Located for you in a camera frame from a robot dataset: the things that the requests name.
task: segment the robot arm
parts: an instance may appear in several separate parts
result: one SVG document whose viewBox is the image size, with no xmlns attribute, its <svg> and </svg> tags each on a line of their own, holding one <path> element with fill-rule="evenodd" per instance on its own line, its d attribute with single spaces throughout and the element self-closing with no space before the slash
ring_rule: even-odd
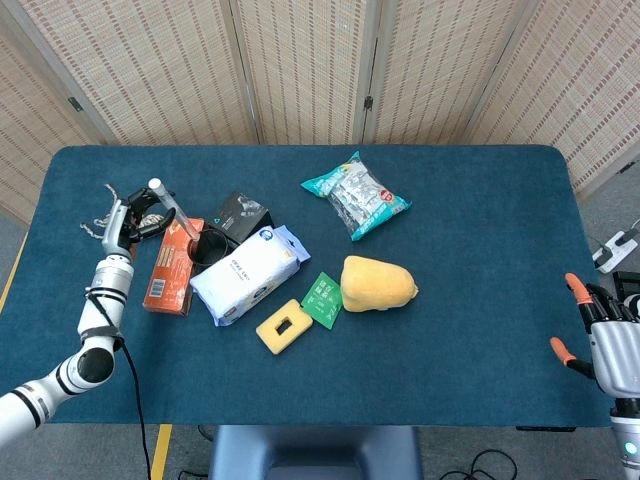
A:
<svg viewBox="0 0 640 480">
<path fill-rule="evenodd" d="M 51 373 L 0 397 L 0 449 L 49 421 L 60 404 L 105 383 L 113 374 L 114 351 L 120 347 L 120 324 L 133 278 L 132 243 L 163 231 L 173 220 L 169 211 L 157 225 L 137 228 L 144 211 L 157 197 L 142 189 L 127 201 L 116 200 L 109 215 L 100 261 L 86 289 L 78 334 L 82 346 Z"/>
<path fill-rule="evenodd" d="M 566 275 L 589 336 L 592 361 L 569 353 L 559 338 L 551 339 L 556 356 L 568 368 L 596 380 L 615 398 L 611 423 L 627 480 L 640 480 L 640 323 L 624 304 L 597 285 L 583 285 Z"/>
</svg>

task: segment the power strip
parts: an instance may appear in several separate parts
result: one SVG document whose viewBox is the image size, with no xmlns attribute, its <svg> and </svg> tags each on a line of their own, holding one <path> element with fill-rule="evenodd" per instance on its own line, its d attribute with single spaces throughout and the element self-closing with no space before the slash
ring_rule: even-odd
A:
<svg viewBox="0 0 640 480">
<path fill-rule="evenodd" d="M 638 242 L 633 239 L 629 240 L 626 243 L 623 243 L 620 246 L 616 245 L 616 240 L 618 240 L 622 235 L 624 235 L 624 232 L 619 231 L 613 237 L 611 237 L 611 239 L 609 239 L 607 243 L 605 243 L 605 245 L 611 250 L 613 256 L 609 260 L 607 260 L 604 265 L 598 267 L 598 271 L 600 273 L 609 273 L 638 246 Z M 595 262 L 603 253 L 604 252 L 602 251 L 602 248 L 599 248 L 591 258 Z"/>
</svg>

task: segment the beige room divider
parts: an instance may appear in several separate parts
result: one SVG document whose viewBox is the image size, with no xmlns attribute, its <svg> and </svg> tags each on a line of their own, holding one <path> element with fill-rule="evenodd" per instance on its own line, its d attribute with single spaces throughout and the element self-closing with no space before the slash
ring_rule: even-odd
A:
<svg viewBox="0 0 640 480">
<path fill-rule="evenodd" d="M 217 0 L 20 0 L 119 143 L 253 143 Z"/>
<path fill-rule="evenodd" d="M 52 155 L 91 139 L 0 26 L 0 207 L 28 224 Z"/>
<path fill-rule="evenodd" d="M 388 1 L 365 143 L 455 143 L 527 2 Z"/>
<path fill-rule="evenodd" d="M 231 0 L 264 143 L 352 143 L 368 84 L 373 0 Z"/>
<path fill-rule="evenodd" d="M 0 52 L 0 205 L 23 221 L 51 154 L 74 143 L 542 143 L 564 153 L 579 197 L 640 153 L 637 0 L 0 0 L 5 10 L 51 71 L 31 72 L 20 42 Z"/>
<path fill-rule="evenodd" d="M 640 154 L 640 2 L 541 0 L 466 140 L 564 154 L 579 198 Z"/>
</svg>

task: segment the table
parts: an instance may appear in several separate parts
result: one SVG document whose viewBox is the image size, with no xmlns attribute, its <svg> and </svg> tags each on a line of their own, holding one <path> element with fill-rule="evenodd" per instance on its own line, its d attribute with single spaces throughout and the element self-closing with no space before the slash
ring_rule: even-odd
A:
<svg viewBox="0 0 640 480">
<path fill-rule="evenodd" d="M 326 200 L 299 183 L 363 161 L 413 206 L 351 242 Z M 562 337 L 588 357 L 563 275 L 593 268 L 560 153 L 545 146 L 170 146 L 65 148 L 47 173 L 0 317 L 0 391 L 47 374 L 79 348 L 84 287 L 103 258 L 79 228 L 103 216 L 112 183 L 128 195 L 160 177 L 191 216 L 233 190 L 266 205 L 312 259 L 236 324 L 215 328 L 194 299 L 186 318 L 141 303 L 160 239 L 138 248 L 123 333 L 150 423 L 332 425 L 608 424 L 609 400 L 562 368 Z M 420 294 L 402 309 L 342 311 L 279 356 L 255 327 L 346 255 L 407 267 Z M 66 402 L 58 422 L 135 423 L 126 362 Z"/>
</svg>

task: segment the yellow plush toy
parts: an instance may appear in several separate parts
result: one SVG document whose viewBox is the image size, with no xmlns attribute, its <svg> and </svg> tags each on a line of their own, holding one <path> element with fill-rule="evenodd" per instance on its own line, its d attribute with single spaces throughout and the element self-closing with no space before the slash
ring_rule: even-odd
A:
<svg viewBox="0 0 640 480">
<path fill-rule="evenodd" d="M 402 307 L 418 294 L 406 269 L 355 255 L 344 260 L 340 290 L 342 305 L 349 312 Z"/>
</svg>

